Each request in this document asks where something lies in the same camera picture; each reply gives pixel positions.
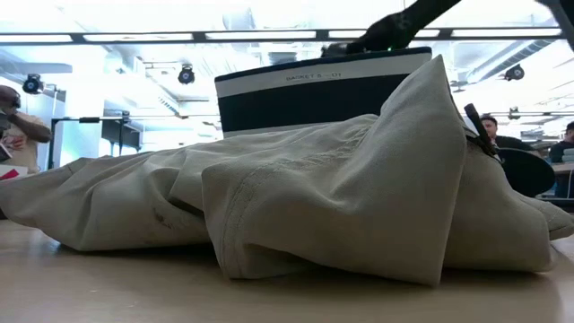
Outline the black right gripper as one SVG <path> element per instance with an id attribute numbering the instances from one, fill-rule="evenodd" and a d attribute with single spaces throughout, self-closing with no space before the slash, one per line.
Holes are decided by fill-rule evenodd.
<path id="1" fill-rule="evenodd" d="M 392 13 L 373 23 L 351 43 L 332 43 L 321 48 L 321 57 L 344 57 L 357 52 L 403 49 L 413 40 L 419 28 L 406 13 Z"/>

